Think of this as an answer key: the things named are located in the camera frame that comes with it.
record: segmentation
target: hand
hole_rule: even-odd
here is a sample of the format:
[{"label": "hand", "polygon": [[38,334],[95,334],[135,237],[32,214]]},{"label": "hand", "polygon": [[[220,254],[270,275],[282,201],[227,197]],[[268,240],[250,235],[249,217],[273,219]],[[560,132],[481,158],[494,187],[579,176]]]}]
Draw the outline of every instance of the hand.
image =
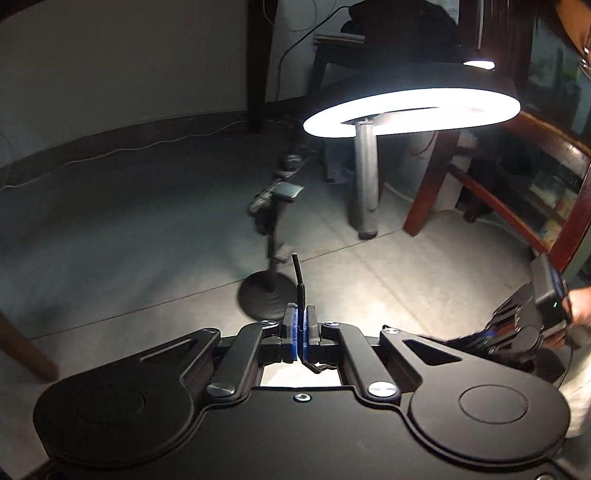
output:
[{"label": "hand", "polygon": [[[591,326],[591,287],[579,288],[569,292],[570,304],[564,299],[563,307],[568,312],[572,305],[571,316],[573,325]],[[560,348],[565,344],[566,331],[561,330],[554,335],[544,339],[546,348]]]}]

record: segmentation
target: lamp stand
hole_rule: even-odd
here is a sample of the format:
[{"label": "lamp stand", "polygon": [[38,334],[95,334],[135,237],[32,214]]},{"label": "lamp stand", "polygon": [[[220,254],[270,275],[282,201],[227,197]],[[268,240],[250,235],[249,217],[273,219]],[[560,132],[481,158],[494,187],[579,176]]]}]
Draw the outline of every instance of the lamp stand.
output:
[{"label": "lamp stand", "polygon": [[281,320],[288,303],[297,301],[296,284],[278,271],[279,264],[291,258],[291,249],[281,237],[281,218],[289,203],[294,203],[303,187],[286,181],[275,185],[271,202],[255,215],[257,231],[267,237],[267,270],[258,271],[245,278],[238,290],[238,304],[246,315],[254,320]]},{"label": "lamp stand", "polygon": [[378,234],[378,143],[369,120],[355,123],[355,205],[352,223],[359,239]]}]

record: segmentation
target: glasses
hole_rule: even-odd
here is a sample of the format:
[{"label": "glasses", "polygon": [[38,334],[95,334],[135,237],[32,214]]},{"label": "glasses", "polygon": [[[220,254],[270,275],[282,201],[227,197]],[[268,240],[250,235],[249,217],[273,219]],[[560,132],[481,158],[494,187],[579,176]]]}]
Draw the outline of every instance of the glasses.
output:
[{"label": "glasses", "polygon": [[587,35],[587,41],[583,47],[584,57],[579,61],[579,68],[585,78],[591,82],[591,28]]}]

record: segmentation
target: hair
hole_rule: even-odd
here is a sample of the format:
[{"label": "hair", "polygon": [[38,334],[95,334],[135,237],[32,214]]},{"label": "hair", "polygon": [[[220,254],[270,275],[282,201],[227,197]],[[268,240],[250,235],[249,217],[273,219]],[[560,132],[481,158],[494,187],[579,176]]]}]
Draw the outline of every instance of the hair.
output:
[{"label": "hair", "polygon": [[[579,0],[591,9],[591,0]],[[543,22],[543,24],[554,34],[558,39],[568,48],[580,55],[579,49],[569,37],[564,29],[556,7],[560,0],[532,0],[535,11],[536,27]]]}]

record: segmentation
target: table leg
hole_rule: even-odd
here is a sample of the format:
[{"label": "table leg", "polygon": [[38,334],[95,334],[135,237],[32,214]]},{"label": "table leg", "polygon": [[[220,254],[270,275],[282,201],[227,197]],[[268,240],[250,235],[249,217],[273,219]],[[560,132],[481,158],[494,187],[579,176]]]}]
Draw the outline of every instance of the table leg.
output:
[{"label": "table leg", "polygon": [[29,369],[40,380],[53,382],[58,378],[57,365],[41,353],[0,312],[0,349]]},{"label": "table leg", "polygon": [[349,222],[361,240],[369,240],[378,234],[378,143],[372,122],[357,122],[355,130],[355,205]]},{"label": "table leg", "polygon": [[429,210],[441,190],[459,138],[459,130],[443,130],[437,133],[431,160],[402,227],[406,233],[415,236],[423,227]]}]

